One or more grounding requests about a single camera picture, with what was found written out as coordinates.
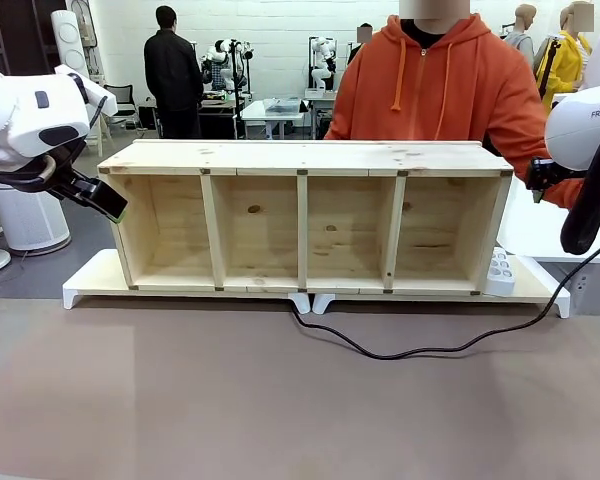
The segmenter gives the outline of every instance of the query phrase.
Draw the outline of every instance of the mannequin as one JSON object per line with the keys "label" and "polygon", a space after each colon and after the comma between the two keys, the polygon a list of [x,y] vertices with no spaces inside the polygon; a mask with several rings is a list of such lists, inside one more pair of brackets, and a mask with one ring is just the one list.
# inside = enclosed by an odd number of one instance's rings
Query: mannequin
{"label": "mannequin", "polygon": [[533,40],[526,31],[533,25],[538,10],[533,5],[522,4],[516,9],[516,21],[513,31],[504,39],[509,45],[519,50],[527,59],[529,66],[533,66]]}
{"label": "mannequin", "polygon": [[[547,84],[547,92],[542,103],[548,112],[551,111],[553,97],[556,93],[576,92],[582,86],[584,70],[589,62],[591,47],[582,31],[593,31],[593,4],[584,1],[573,2],[560,13],[560,41]],[[538,86],[547,65],[549,51],[538,70]]]}

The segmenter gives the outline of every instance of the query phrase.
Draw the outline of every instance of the wire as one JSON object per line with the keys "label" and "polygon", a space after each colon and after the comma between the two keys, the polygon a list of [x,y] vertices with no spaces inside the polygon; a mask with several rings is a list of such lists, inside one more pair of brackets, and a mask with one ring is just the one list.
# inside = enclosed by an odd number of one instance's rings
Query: wire
{"label": "wire", "polygon": [[304,327],[306,329],[310,329],[310,330],[322,330],[322,331],[328,332],[328,333],[330,333],[332,335],[335,335],[336,337],[340,338],[344,342],[346,342],[349,345],[351,345],[353,348],[355,348],[358,352],[360,352],[365,357],[369,357],[369,358],[372,358],[374,360],[404,360],[406,358],[415,357],[415,356],[421,356],[421,355],[430,355],[430,354],[439,354],[439,353],[443,353],[443,354],[445,354],[445,353],[458,353],[458,352],[462,352],[464,350],[467,350],[468,348],[473,347],[476,343],[481,342],[482,340],[484,340],[486,338],[492,337],[494,335],[499,335],[501,333],[510,333],[510,332],[515,332],[515,331],[518,331],[518,330],[524,330],[526,328],[533,327],[534,325],[536,325],[537,323],[539,323],[540,321],[542,321],[542,319],[544,319],[547,316],[547,314],[549,313],[549,311],[551,310],[551,307],[553,307],[553,304],[555,303],[556,299],[558,298],[558,295],[560,295],[560,291],[564,288],[564,286],[580,270],[582,270],[584,267],[586,267],[587,265],[589,265],[593,261],[593,259],[595,259],[598,255],[600,255],[600,248],[598,250],[596,250],[589,258],[587,258],[582,263],[580,263],[580,265],[578,265],[576,268],[574,268],[571,271],[571,273],[569,273],[564,278],[564,280],[562,280],[562,282],[560,282],[560,285],[558,285],[558,288],[556,289],[555,293],[553,294],[553,296],[549,300],[549,303],[547,303],[547,306],[544,308],[544,310],[542,310],[542,312],[540,312],[540,314],[536,318],[534,318],[533,320],[531,320],[530,322],[523,323],[522,325],[517,325],[515,327],[500,328],[500,329],[497,329],[497,330],[491,330],[489,332],[486,332],[486,333],[483,333],[482,335],[477,336],[476,338],[474,338],[473,340],[468,341],[464,345],[461,345],[461,346],[455,347],[455,348],[416,348],[414,350],[409,350],[409,351],[404,352],[404,353],[398,353],[396,355],[377,355],[375,353],[370,352],[366,348],[362,347],[358,343],[356,343],[353,340],[351,340],[350,338],[348,338],[343,333],[340,333],[339,331],[337,331],[337,330],[335,330],[333,328],[325,327],[323,325],[316,325],[316,324],[313,324],[313,323],[307,323],[307,322],[305,322],[304,320],[302,320],[302,318],[300,317],[300,314],[295,309],[295,307],[293,308],[293,315],[294,315],[295,319],[298,321],[298,323],[302,327]]}
{"label": "wire", "polygon": [[100,102],[98,103],[98,108],[96,108],[96,112],[93,114],[93,118],[91,119],[91,121],[89,122],[89,128],[93,128],[93,126],[96,124],[96,122],[98,121],[98,117],[100,116],[100,114],[102,113],[102,109],[104,108],[104,104],[107,102],[107,97],[102,97],[100,99]]}

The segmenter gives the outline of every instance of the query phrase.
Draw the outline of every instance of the wooden shelf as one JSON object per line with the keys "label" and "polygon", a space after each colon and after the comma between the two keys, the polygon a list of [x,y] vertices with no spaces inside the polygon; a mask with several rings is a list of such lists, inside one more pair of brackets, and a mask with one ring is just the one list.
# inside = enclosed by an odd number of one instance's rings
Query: wooden shelf
{"label": "wooden shelf", "polygon": [[311,177],[308,182],[308,274],[311,293],[382,293],[378,210],[383,179]]}
{"label": "wooden shelf", "polygon": [[207,177],[217,286],[298,290],[296,177]]}
{"label": "wooden shelf", "polygon": [[469,296],[512,169],[469,142],[140,141],[100,174],[132,289]]}

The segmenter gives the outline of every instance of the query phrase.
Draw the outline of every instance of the black chair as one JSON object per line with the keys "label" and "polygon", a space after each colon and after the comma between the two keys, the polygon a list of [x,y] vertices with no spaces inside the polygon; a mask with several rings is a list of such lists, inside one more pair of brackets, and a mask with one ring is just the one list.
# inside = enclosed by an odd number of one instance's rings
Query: black chair
{"label": "black chair", "polygon": [[133,85],[125,85],[123,87],[105,85],[104,88],[116,96],[118,104],[118,113],[111,117],[110,124],[116,125],[124,122],[126,128],[127,123],[132,121],[136,133],[139,136],[144,136],[146,129],[142,127],[138,107],[133,100]]}

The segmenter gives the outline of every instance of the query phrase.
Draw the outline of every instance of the white desk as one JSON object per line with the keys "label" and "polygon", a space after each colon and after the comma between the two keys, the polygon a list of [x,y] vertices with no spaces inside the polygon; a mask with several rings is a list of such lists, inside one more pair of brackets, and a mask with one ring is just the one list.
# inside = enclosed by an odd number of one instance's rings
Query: white desk
{"label": "white desk", "polygon": [[[567,210],[551,203],[534,203],[532,193],[523,182],[514,178],[498,233],[498,243],[507,252],[536,262],[579,263],[600,248],[600,231],[588,253],[581,256],[565,253],[560,243],[560,232],[567,215]],[[572,280],[571,296],[576,309],[595,270],[593,264],[600,264],[600,256]]]}
{"label": "white desk", "polygon": [[331,110],[336,103],[338,92],[324,92],[322,98],[305,98],[304,101],[309,104],[311,109],[311,138],[317,139],[318,136],[318,111]]}
{"label": "white desk", "polygon": [[246,124],[253,122],[265,122],[267,129],[267,140],[273,140],[273,128],[275,125],[279,126],[280,140],[284,140],[284,124],[285,122],[301,121],[304,118],[303,113],[296,113],[293,115],[271,115],[264,111],[264,102],[258,100],[253,102],[247,108],[245,108],[240,117]]}

